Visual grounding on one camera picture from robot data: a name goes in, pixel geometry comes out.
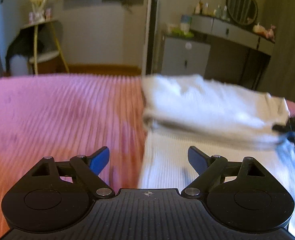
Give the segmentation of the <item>white mug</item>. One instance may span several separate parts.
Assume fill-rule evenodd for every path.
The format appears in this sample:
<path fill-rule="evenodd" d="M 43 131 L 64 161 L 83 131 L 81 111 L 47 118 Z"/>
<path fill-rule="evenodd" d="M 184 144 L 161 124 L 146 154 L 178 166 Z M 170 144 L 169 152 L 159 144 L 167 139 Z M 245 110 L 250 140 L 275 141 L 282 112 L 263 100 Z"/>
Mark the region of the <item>white mug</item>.
<path fill-rule="evenodd" d="M 166 31 L 168 34 L 171 34 L 174 31 L 177 31 L 178 29 L 179 29 L 179 26 L 177 24 L 173 24 L 173 23 L 166 24 Z"/>

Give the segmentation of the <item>white ribbed knit sweater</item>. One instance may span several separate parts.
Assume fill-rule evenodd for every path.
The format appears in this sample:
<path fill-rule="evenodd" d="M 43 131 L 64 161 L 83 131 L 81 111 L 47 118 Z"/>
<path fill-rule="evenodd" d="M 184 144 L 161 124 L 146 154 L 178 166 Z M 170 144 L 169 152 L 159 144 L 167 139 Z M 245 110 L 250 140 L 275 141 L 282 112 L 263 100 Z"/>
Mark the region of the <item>white ribbed knit sweater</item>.
<path fill-rule="evenodd" d="M 184 189 L 197 173 L 188 149 L 229 161 L 258 160 L 295 201 L 295 145 L 272 130 L 290 117 L 284 98 L 200 75 L 142 79 L 147 129 L 138 186 Z"/>

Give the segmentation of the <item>pink corduroy bedspread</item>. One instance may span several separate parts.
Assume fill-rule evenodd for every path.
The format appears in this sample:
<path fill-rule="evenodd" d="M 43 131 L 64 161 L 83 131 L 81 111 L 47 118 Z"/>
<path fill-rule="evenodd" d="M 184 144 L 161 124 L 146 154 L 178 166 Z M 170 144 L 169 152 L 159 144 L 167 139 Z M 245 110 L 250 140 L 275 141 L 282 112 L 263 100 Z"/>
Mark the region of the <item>pink corduroy bedspread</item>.
<path fill-rule="evenodd" d="M 0 239 L 295 239 L 293 197 L 253 157 L 228 160 L 205 198 L 138 186 L 143 78 L 0 79 Z M 105 146 L 115 196 L 94 198 L 69 161 Z"/>

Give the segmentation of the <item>pink plush toy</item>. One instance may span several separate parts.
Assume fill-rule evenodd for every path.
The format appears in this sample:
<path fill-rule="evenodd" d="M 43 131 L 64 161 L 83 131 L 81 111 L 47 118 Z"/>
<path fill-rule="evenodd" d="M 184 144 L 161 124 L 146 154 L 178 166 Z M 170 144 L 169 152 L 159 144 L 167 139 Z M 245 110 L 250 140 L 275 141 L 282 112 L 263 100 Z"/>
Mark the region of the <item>pink plush toy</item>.
<path fill-rule="evenodd" d="M 275 30 L 276 26 L 271 25 L 271 27 L 266 31 L 266 38 L 268 40 L 275 40 Z"/>

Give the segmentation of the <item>blue white tissue box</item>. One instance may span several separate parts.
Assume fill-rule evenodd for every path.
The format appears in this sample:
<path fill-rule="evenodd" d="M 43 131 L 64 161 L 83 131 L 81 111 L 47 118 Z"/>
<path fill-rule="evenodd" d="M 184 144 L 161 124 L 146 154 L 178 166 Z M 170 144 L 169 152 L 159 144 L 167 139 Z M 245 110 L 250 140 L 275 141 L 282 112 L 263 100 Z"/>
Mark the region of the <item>blue white tissue box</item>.
<path fill-rule="evenodd" d="M 182 15 L 180 18 L 180 30 L 184 33 L 188 33 L 192 22 L 192 16 Z"/>

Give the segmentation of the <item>grey curtain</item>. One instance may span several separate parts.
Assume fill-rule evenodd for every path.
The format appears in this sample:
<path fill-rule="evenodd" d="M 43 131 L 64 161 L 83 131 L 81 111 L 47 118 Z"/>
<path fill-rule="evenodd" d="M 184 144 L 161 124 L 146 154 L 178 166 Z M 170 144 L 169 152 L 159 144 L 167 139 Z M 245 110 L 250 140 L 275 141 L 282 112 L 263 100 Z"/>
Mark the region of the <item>grey curtain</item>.
<path fill-rule="evenodd" d="M 295 0 L 265 0 L 262 25 L 274 25 L 276 35 L 258 90 L 295 102 Z"/>

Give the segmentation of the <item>wrapped flower bouquet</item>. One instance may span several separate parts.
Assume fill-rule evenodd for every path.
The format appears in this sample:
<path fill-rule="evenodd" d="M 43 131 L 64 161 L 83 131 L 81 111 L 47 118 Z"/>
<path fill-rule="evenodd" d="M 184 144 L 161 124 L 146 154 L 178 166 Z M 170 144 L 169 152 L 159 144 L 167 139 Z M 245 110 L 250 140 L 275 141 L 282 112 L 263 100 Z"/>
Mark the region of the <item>wrapped flower bouquet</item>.
<path fill-rule="evenodd" d="M 48 0 L 29 0 L 34 13 L 35 22 L 45 21 L 45 6 Z"/>

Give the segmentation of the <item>round black framed mirror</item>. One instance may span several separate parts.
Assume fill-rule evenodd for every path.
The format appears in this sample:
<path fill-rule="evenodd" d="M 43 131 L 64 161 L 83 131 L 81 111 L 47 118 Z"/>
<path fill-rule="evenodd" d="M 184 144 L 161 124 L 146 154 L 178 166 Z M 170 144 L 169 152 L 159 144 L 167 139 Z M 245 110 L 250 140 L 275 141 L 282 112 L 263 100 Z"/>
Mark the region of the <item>round black framed mirror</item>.
<path fill-rule="evenodd" d="M 226 6 L 229 16 L 238 25 L 249 26 L 258 17 L 256 0 L 226 0 Z"/>

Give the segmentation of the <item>grey bedside cabinet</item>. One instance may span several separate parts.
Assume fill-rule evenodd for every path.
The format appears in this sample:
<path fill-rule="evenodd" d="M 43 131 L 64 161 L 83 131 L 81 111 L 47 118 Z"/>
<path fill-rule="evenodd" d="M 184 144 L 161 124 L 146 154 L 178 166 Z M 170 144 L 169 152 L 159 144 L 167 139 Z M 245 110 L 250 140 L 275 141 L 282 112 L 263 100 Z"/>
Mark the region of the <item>grey bedside cabinet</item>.
<path fill-rule="evenodd" d="M 211 45 L 169 35 L 163 41 L 162 75 L 205 75 Z"/>

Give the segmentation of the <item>round two-tier side table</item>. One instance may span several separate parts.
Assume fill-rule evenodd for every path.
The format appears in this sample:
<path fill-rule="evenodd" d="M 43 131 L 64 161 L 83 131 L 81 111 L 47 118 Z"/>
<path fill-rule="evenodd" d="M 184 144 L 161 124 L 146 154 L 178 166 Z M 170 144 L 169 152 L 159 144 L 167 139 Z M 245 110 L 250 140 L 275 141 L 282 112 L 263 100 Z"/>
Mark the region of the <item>round two-tier side table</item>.
<path fill-rule="evenodd" d="M 55 23 L 58 20 L 52 19 L 44 22 L 34 22 L 24 25 L 13 41 L 9 44 L 5 55 L 5 73 L 10 76 L 13 74 L 14 68 L 11 67 L 11 60 L 14 57 L 24 57 L 28 59 L 28 64 L 32 65 L 32 73 L 38 74 L 38 64 L 45 61 L 60 57 L 65 68 L 65 72 L 69 73 L 69 67 L 64 58 L 60 41 L 56 34 Z M 55 50 L 47 51 L 45 44 L 39 39 L 39 33 L 43 29 L 48 29 L 52 34 Z"/>

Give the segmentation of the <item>grey dressing table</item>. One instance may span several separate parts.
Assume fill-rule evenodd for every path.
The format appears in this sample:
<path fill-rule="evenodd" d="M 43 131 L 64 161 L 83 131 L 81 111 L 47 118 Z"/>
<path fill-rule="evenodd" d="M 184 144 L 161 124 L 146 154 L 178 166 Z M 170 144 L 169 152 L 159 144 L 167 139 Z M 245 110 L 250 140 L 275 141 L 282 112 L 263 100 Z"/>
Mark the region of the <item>grey dressing table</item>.
<path fill-rule="evenodd" d="M 257 90 L 274 43 L 229 22 L 192 16 L 191 30 L 210 44 L 204 78 Z"/>

